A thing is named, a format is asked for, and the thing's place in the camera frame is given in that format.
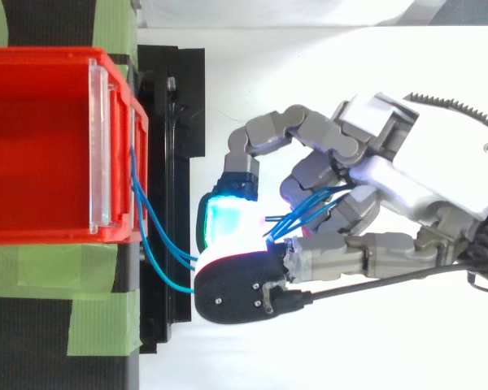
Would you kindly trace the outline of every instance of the black mounting frame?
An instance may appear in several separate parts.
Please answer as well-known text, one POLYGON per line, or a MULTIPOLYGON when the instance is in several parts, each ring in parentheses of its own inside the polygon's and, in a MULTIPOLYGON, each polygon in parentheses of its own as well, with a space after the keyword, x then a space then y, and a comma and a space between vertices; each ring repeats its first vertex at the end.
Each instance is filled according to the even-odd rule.
MULTIPOLYGON (((190 251, 190 158, 205 152, 204 49, 138 46, 138 99, 149 116, 148 197, 170 239, 190 251)), ((166 250, 149 223, 156 260, 176 283, 190 286, 190 271, 166 250)), ((171 324, 191 320, 191 297, 169 288, 146 260, 141 272, 140 353, 155 353, 171 324)))

